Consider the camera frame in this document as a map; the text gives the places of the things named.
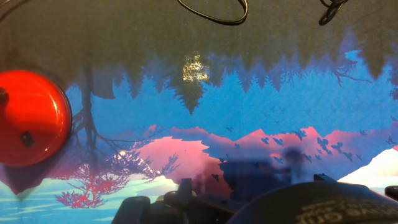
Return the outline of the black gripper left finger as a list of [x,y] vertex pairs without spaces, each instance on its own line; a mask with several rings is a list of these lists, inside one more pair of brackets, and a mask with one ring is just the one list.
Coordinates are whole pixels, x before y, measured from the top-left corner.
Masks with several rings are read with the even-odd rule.
[[167,192],[162,200],[154,203],[146,196],[129,197],[123,200],[112,224],[184,224],[185,214],[192,194],[191,178],[182,179],[176,191]]

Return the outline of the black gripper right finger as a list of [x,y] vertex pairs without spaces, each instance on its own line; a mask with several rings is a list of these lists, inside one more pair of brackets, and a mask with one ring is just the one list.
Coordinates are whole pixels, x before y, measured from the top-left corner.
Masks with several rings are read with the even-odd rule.
[[203,194],[188,203],[188,222],[191,224],[225,224],[244,203],[216,195]]

